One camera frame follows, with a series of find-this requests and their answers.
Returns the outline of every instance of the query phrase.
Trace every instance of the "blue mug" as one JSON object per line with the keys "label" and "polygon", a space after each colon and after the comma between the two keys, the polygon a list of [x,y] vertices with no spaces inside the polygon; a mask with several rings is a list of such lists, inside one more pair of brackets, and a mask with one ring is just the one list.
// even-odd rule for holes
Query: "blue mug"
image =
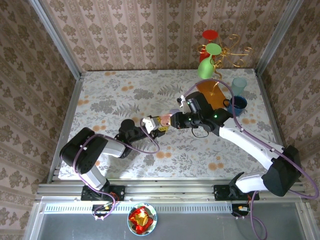
{"label": "blue mug", "polygon": [[[234,96],[234,110],[237,117],[245,111],[247,104],[247,100],[243,96]],[[232,98],[230,100],[223,100],[223,105],[225,106],[226,110],[232,114]]]}

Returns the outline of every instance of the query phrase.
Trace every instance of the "wall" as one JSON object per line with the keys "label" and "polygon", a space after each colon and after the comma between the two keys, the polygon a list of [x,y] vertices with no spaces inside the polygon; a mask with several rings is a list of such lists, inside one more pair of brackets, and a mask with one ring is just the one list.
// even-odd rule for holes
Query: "wall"
{"label": "wall", "polygon": [[[304,1],[263,73],[287,144],[300,151],[306,172],[320,182],[320,1]],[[307,192],[313,188],[305,183]],[[312,201],[320,226],[320,199]]]}
{"label": "wall", "polygon": [[0,1],[0,239],[22,239],[75,79],[28,1]]}
{"label": "wall", "polygon": [[42,0],[82,71],[196,69],[202,32],[239,34],[259,61],[288,0]]}

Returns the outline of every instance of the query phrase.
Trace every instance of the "red wrapper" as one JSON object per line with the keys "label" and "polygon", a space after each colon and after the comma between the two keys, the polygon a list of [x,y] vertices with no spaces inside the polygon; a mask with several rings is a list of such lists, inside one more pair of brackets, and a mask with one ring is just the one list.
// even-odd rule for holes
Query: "red wrapper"
{"label": "red wrapper", "polygon": [[143,234],[148,227],[154,222],[154,220],[149,217],[146,207],[142,206],[137,208],[129,216],[129,220],[135,226],[135,231],[137,234]]}

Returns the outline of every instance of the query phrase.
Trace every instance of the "floral tablecloth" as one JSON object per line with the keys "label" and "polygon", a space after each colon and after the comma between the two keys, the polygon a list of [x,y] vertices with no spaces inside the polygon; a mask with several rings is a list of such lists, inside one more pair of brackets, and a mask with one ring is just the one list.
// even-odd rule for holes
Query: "floral tablecloth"
{"label": "floral tablecloth", "polygon": [[[247,87],[242,95],[248,106],[239,120],[246,128],[275,141],[253,69],[222,69],[220,72],[229,85],[235,77],[246,78]],[[143,116],[167,114],[169,110],[179,108],[177,98],[198,81],[197,70],[87,72],[69,139],[84,127],[114,137],[124,119],[133,119],[138,126]],[[226,87],[219,87],[226,97],[230,96]],[[205,134],[199,129],[194,133]],[[170,127],[157,141],[160,146],[157,154],[132,151],[125,159],[102,154],[96,165],[107,178],[232,178],[239,172],[262,168],[252,156],[213,133],[206,138],[196,138],[190,129]],[[147,139],[134,146],[150,152],[155,150]],[[59,178],[78,179],[64,162]]]}

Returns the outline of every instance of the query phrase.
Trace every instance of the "metal grate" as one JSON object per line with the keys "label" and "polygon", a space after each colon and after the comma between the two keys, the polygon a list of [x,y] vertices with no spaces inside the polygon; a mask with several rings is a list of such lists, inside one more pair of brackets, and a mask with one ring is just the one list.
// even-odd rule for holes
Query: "metal grate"
{"label": "metal grate", "polygon": [[[119,203],[114,209],[114,214],[127,214],[136,203]],[[159,214],[225,214],[232,213],[231,203],[211,204],[152,204]],[[91,214],[92,203],[48,203],[45,214]]]}

